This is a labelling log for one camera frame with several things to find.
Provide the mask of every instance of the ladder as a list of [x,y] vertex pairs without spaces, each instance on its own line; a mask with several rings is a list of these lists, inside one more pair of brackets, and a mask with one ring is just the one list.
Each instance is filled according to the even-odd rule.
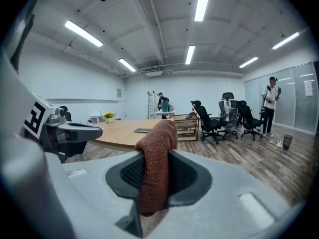
[[155,119],[155,92],[148,92],[148,120]]

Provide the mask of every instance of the ceiling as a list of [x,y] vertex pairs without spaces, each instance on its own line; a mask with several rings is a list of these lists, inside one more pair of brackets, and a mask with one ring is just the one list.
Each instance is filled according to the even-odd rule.
[[[241,77],[248,72],[241,64],[307,27],[286,0],[209,0],[203,22],[194,21],[196,5],[197,0],[39,0],[32,33],[124,77],[159,65],[173,73]],[[64,27],[67,20],[104,45],[97,47]],[[189,45],[196,48],[185,65]]]

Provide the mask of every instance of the white shirt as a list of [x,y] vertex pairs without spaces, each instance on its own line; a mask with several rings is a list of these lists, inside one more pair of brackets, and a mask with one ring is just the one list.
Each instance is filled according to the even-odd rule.
[[270,87],[270,91],[268,90],[268,88],[265,88],[265,91],[263,92],[263,95],[266,95],[266,100],[264,102],[264,107],[267,107],[269,109],[275,109],[275,97],[277,95],[277,89],[274,86],[273,88]]

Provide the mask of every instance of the tablet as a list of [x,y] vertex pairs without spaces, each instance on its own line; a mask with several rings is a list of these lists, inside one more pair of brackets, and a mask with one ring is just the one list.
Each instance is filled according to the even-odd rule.
[[135,133],[148,133],[150,132],[150,128],[138,128],[138,129],[135,129],[134,132]]

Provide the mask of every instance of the person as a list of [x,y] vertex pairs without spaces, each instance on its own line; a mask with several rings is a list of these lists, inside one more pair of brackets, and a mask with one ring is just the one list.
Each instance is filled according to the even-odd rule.
[[[158,110],[159,111],[161,110],[162,103],[164,103],[164,102],[165,102],[165,97],[163,96],[162,92],[159,92],[159,102],[158,102]],[[165,115],[162,115],[161,118],[166,119],[167,117]]]
[[273,123],[274,113],[275,113],[275,101],[278,100],[280,89],[277,90],[275,87],[276,85],[276,78],[270,77],[269,78],[269,86],[265,88],[264,93],[261,94],[263,97],[263,105],[264,105],[264,125],[263,125],[263,137],[266,137],[266,128],[267,128],[267,135],[270,137],[274,137],[271,134],[271,126]]

